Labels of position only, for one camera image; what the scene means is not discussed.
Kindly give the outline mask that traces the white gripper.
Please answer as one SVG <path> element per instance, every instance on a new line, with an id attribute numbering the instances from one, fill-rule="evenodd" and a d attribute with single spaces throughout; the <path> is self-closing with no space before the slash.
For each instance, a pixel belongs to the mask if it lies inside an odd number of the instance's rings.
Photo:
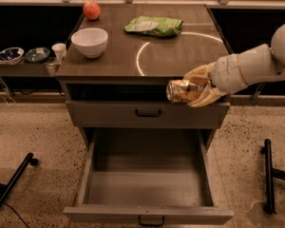
<path id="1" fill-rule="evenodd" d="M 204 107 L 212 104 L 225 94 L 234 94 L 246 88 L 237 54 L 219 58 L 215 63 L 198 66 L 183 76 L 184 80 L 197 85 L 207 85 L 200 96 L 187 105 Z"/>

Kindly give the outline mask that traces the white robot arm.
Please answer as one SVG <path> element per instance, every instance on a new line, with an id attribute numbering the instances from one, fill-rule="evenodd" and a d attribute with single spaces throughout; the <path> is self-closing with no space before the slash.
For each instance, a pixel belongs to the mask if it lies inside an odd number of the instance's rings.
<path id="1" fill-rule="evenodd" d="M 257 83 L 285 81 L 285 24 L 274 33 L 271 44 L 262 44 L 239 54 L 220 57 L 194 68 L 185 80 L 205 84 L 191 107 L 203 107 L 221 96 L 234 94 Z"/>

